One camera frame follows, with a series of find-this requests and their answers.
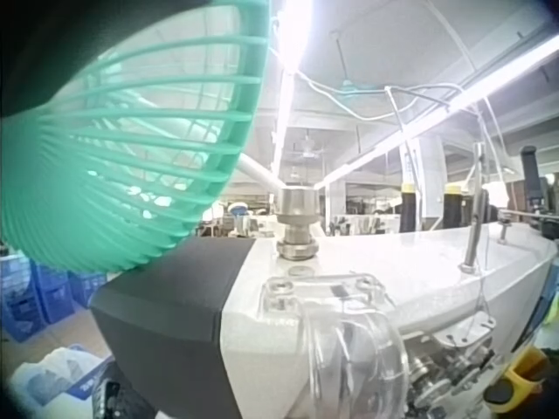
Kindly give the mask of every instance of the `electric fan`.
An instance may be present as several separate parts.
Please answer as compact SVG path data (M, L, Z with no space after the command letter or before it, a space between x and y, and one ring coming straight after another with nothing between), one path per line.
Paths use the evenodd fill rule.
M249 135L268 7L173 16L3 118L2 240L51 267L123 271L188 237Z

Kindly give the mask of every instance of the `cable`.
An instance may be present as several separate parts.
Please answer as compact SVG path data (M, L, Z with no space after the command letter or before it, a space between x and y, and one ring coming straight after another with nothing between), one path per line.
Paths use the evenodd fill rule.
M394 109L394 114L396 115L396 119L398 121L398 125L400 126L400 131L402 132L402 134L404 133L405 130L405 125L404 122L402 121L402 118L400 117L400 110L398 109L396 100L394 99L394 95L392 94L392 90L390 87L385 87L384 91L386 92L386 96L389 99L390 104L392 105L392 109ZM421 187L421 183L419 182L419 170L418 170L418 166L416 165L416 162L414 160L414 156L411 152L411 147L410 147L410 139L408 137L406 137L405 142L405 150L406 153L408 154L408 157L410 158L410 163L411 163L411 173L413 174L413 181L416 185L416 189L418 190L418 196L419 196L419 202L418 202L418 206L417 206L417 211L416 211L416 229L421 225L421 220L422 220L422 206L423 206L423 188Z
M466 44L464 44L464 41L462 40L462 37L456 32L454 27L446 19L445 15L443 15L440 12L440 10L437 8L437 6L435 6L433 4L433 2L431 0L424 0L424 3L425 3L425 6L427 7L427 9L429 9L429 11L432 13L432 15L445 28L446 33L448 33L448 35L451 37L454 44L458 47L458 49L460 50L460 53L462 54L462 57L464 57L464 59L467 61L467 63L472 67L473 72L477 72L478 67L473 62L472 54L468 50L468 47L466 46ZM505 146L505 138L503 137L503 133L500 130L500 125L499 125L499 122L497 121L497 117L495 115L495 112L493 111L493 107L491 106L491 102L489 101L489 98L487 98L487 97L484 97L483 101L485 102L486 107L487 107L487 111L489 111L489 116L491 116L491 119L493 120L493 124L495 125L495 130L497 131L497 136L499 137L500 145L502 146L503 151L505 152L505 154L507 154L507 148ZM487 131L487 127L485 127L485 122L484 122L483 131L484 131L484 134L487 133L487 135L489 135L489 133ZM495 165L497 166L497 172L499 174L500 181L504 183L505 179L502 175L502 168L501 168L501 165L500 165L500 161L498 160L497 153L496 153L496 151L494 151L493 140L491 139L491 140L489 140L489 142L490 142L490 145L491 145L491 148L492 148L492 151L493 151L493 155L495 157ZM516 202L516 196L514 196L514 192L512 190L511 190L511 193L513 195L514 209L517 210L518 209L518 203Z
M276 58L283 65L283 60L281 59L280 53L277 52L276 50L274 50L272 47L269 47L268 49L270 50L270 52L274 56L276 56ZM323 96L326 96L331 101L333 101L338 107L340 107L341 109L343 109L344 111L349 113L354 118L357 118L358 120L371 122L371 121L374 121L374 120L383 120L383 119L389 118L391 116L395 116L395 114L393 112L384 113L384 114L377 115L377 116L370 116L370 117L362 116L359 113L356 113L353 109L345 106L337 98L335 98L332 94L327 92L327 91L330 91L332 93L336 93L336 94L340 94L340 95L353 95L353 94L382 94L382 95L384 95L385 94L384 90L372 89L372 90L358 90L358 91L352 91L352 92L344 92L343 90L334 89L333 87L326 86L326 85L323 85L322 83L319 83L317 81L312 80L305 73L303 73L301 70L297 70L295 72L295 74L298 75L301 79L305 80L307 82L307 84L309 85L309 87L311 89L313 89L315 92L317 92L319 94L322 94ZM412 106L414 106L417 103L417 101L418 101L418 98L415 98L408 105L406 105L402 109L400 109L400 112L407 111Z
M439 99L439 98L433 98L432 96L429 96L429 95L427 95L427 94L416 93L416 92L414 92L414 90L418 90L417 88L413 88L413 89L404 89L403 87L400 87L400 86L387 86L386 88L389 88L389 89L391 89L391 90L397 90L397 91L399 91L399 92L401 92L401 93L411 94L411 95L416 96L416 97L418 97L418 98L421 98L421 99L425 99L425 100L429 100L429 101L438 103L439 105L442 105L442 106L445 106L445 107L450 107L450 106L451 106L451 102L449 102L448 100L442 100L442 99ZM476 117L479 115L478 112L476 112L475 110L472 110L472 111L471 111L471 110L469 110L469 108L460 109L460 111L469 113L469 114L471 114L471 115L473 115L473 116L476 116Z

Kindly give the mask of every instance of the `pipe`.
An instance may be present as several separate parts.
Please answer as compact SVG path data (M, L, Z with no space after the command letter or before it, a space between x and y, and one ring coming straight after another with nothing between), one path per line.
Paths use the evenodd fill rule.
M239 156L237 169L245 175L250 176L272 194L277 195L280 190L286 186L286 184L278 177L274 176L272 172L267 170L264 166L253 160L245 153L241 153Z
M474 264L478 252L478 243L480 242L481 226L486 214L486 195L483 190L483 161L485 159L485 144L477 142L474 145L475 154L475 190L473 195L472 208L472 228L470 229L470 237L468 238L468 247L466 256L460 269L464 273L473 273L475 271Z

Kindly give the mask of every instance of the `metal rod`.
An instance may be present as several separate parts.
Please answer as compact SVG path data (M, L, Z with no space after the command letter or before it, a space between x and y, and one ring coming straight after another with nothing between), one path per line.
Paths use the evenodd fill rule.
M474 172L475 172L475 162L473 163L472 168L470 168L470 171L468 172L468 176L466 176L466 179L464 180L464 186L465 187L467 187L470 180L472 180L472 176L473 176Z
M245 175L249 175L272 194L277 195L280 190L286 186L286 184L278 177L274 176L270 170L267 170L245 153L241 153L239 156L237 168Z
M480 242L481 226L486 209L486 194L483 190L483 169L485 160L485 144L476 142L474 144L475 155L475 190L473 195L473 211L472 211L472 227L470 229L470 237L468 238L468 247L466 256L460 269L465 273L474 273L475 259L478 253L478 243Z
M433 224L431 226L431 228L429 229L429 231L434 231L437 229L437 227L441 224L441 222L443 221L444 216L440 216L437 221L435 222L435 224Z
M506 244L507 243L507 228L508 228L508 224L503 223L501 225L500 236L499 236L499 240L498 240L499 244Z
M556 220L559 221L559 216L554 216L552 214L539 214L535 212L524 212L524 211L514 211L512 209L499 209L503 214L510 214L513 216L526 216L528 218L542 218L545 220Z

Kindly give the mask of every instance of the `ceiling light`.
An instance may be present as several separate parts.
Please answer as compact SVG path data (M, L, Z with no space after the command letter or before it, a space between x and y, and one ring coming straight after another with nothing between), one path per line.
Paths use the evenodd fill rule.
M287 72L295 74L307 47L313 14L312 0L286 0L278 14L279 54Z
M360 168L378 156L388 153L391 149L401 146L406 140L417 137L435 127L460 109L464 109L501 89L504 85L517 79L524 72L557 51L559 51L559 35L551 38L546 43L534 48L534 50L527 52L521 57L514 59L499 70L489 74L483 80L475 83L473 86L468 87L463 93L451 100L451 105L448 110L439 107L433 112L415 119L404 127L403 132L398 131L392 134L385 140L379 142L373 150L361 156L359 159L350 164L344 164L329 173L322 182L316 183L314 188L320 189L331 182L337 181L356 168Z
M286 142L287 125L289 124L289 113L291 111L291 104L293 103L294 88L294 76L287 72L283 72L281 76L281 88L279 90L278 123L276 125L276 131L273 133L275 148L273 150L272 174L274 176L280 174L281 154Z
M307 47L312 12L312 0L286 0L284 9L278 14L279 55L284 71L279 89L278 121L273 134L275 148L273 150L272 173L275 176L280 174L281 154L293 103L294 74L299 69L300 61Z
M559 35L551 38L532 51L514 59L499 70L489 74L483 80L468 87L465 92L451 101L451 110L464 109L471 104L495 93L504 85L518 79L524 72L559 51Z

